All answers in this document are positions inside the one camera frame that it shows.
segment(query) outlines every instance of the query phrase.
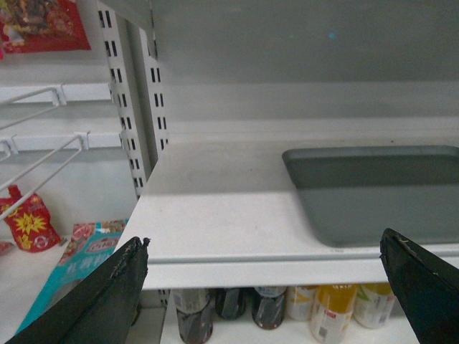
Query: red package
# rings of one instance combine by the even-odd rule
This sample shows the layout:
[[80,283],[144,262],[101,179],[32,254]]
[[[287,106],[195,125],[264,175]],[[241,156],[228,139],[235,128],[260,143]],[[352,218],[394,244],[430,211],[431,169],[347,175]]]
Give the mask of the red package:
[[0,0],[4,52],[89,50],[75,0]]
[[[16,185],[8,187],[8,191],[11,197],[0,199],[0,213],[22,197]],[[61,242],[50,220],[47,207],[36,193],[5,218],[18,248],[28,252],[41,252]]]

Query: product label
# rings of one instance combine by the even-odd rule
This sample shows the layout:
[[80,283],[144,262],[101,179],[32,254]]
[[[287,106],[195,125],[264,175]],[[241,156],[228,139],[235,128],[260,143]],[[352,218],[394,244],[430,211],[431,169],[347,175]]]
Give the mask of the product label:
[[311,315],[311,332],[321,343],[337,344],[342,341],[351,317],[352,312],[333,312],[316,300]]
[[200,312],[209,302],[207,289],[175,289],[172,295],[177,310],[186,314]]
[[289,287],[287,313],[295,320],[309,320],[317,287]]
[[263,297],[277,297],[284,293],[287,287],[256,287],[255,290]]
[[357,292],[354,317],[363,326],[383,326],[395,303],[394,295],[380,295],[361,285]]

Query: white shelf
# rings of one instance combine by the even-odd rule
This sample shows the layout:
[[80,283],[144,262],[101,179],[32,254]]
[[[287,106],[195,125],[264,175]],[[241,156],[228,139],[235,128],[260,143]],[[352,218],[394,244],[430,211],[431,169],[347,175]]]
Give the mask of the white shelf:
[[[398,140],[394,144],[456,140]],[[152,239],[145,289],[308,285],[387,280],[379,247],[317,240],[281,154],[291,148],[386,141],[170,143],[134,209],[121,245]],[[459,244],[427,245],[459,267]]]
[[15,247],[0,256],[0,343],[13,337],[42,290],[67,243],[40,253],[28,253]]
[[142,309],[136,324],[129,330],[126,344],[159,344],[165,312],[162,307]]
[[[347,330],[342,344],[386,344],[403,343],[419,344],[406,317],[394,310],[386,326],[377,330],[370,330],[360,326],[354,319]],[[302,343],[316,344],[308,328],[308,323],[293,321],[286,318],[275,330],[262,330],[252,320],[250,307],[245,314],[236,321],[222,320],[213,314],[214,329],[209,344],[252,343],[252,344],[279,344]],[[174,302],[170,299],[164,319],[161,344],[183,344],[179,337],[177,317]]]

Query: snack bag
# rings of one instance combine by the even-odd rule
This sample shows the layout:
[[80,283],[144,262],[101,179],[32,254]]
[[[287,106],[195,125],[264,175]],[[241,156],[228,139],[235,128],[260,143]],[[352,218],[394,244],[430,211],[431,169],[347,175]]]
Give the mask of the snack bag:
[[17,332],[97,269],[115,251],[127,223],[127,219],[120,219],[74,225],[70,243]]
[[[9,186],[8,191],[10,198],[0,199],[0,214],[22,197],[16,185]],[[18,248],[28,252],[41,252],[62,240],[50,220],[51,216],[43,200],[34,193],[4,221],[11,229]]]
[[0,0],[7,54],[89,50],[75,0]]

